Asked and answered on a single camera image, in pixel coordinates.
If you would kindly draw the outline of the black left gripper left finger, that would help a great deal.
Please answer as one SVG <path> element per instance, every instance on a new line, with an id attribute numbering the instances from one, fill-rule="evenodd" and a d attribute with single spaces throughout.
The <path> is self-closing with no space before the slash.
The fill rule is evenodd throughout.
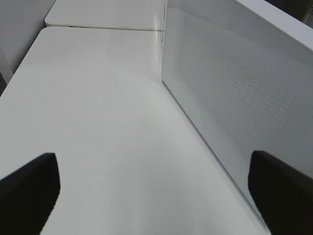
<path id="1" fill-rule="evenodd" d="M 61 190 L 55 153 L 44 153 L 0 181 L 0 233 L 39 235 Z"/>

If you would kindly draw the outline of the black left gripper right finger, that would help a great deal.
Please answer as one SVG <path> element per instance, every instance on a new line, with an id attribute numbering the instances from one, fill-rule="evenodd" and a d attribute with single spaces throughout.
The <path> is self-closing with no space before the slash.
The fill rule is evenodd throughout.
<path id="1" fill-rule="evenodd" d="M 248 190 L 273 235 L 313 233 L 313 180 L 273 155 L 252 152 Z"/>

